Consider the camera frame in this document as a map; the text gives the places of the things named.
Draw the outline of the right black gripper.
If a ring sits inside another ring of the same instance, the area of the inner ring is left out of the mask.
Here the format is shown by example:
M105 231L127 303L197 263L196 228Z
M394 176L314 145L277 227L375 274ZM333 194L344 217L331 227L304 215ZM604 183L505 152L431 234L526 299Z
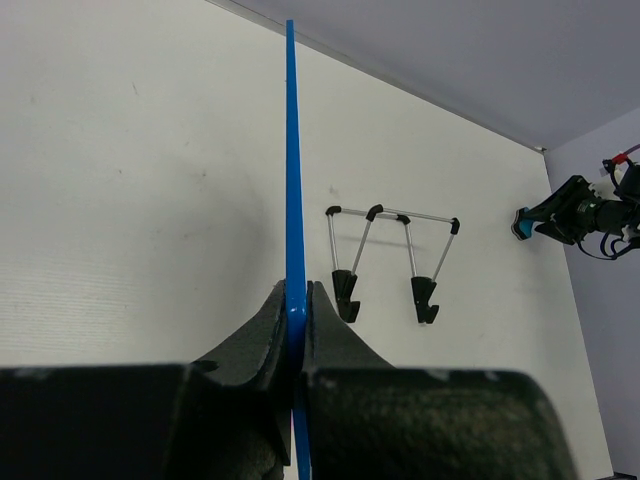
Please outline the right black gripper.
M581 242L589 233L606 233L600 211L607 198L580 175L571 176L546 200L529 211L538 222L535 230L567 245Z

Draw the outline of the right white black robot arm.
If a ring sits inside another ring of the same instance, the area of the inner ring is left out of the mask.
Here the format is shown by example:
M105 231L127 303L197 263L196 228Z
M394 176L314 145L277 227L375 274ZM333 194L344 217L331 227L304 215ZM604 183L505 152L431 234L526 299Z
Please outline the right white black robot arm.
M591 233L602 234L598 260L613 261L639 247L639 165L622 156L603 162L608 188L571 176L535 207L521 208L511 226L520 240L534 231L565 245L584 247Z

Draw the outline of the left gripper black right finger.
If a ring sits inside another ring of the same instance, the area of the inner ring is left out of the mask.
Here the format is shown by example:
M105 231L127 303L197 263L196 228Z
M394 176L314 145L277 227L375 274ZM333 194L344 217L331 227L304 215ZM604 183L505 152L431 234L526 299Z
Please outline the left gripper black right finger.
M302 381L316 479L574 479L558 415L516 371L400 368L309 286Z

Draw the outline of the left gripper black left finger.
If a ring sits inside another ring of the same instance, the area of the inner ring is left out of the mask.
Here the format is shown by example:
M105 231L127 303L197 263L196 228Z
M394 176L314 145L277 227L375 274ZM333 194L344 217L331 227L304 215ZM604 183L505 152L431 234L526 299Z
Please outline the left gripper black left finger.
M5 479L280 479L291 462L282 284L190 363L1 371Z

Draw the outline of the blue framed whiteboard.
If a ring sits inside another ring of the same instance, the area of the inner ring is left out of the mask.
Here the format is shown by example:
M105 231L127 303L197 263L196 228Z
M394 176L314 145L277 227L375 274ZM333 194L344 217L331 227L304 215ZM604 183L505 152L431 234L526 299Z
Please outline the blue framed whiteboard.
M294 21L285 23L286 38L286 207L285 307L288 364L293 376L293 427L298 477L312 477L306 401L301 381L307 323L304 213Z

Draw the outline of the blue whiteboard eraser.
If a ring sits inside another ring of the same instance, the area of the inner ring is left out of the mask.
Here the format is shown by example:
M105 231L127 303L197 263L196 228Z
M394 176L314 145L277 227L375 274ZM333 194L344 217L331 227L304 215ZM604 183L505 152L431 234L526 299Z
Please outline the blue whiteboard eraser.
M511 224L511 232L519 241L525 241L532 237L537 220L529 214L529 208L523 207L516 211Z

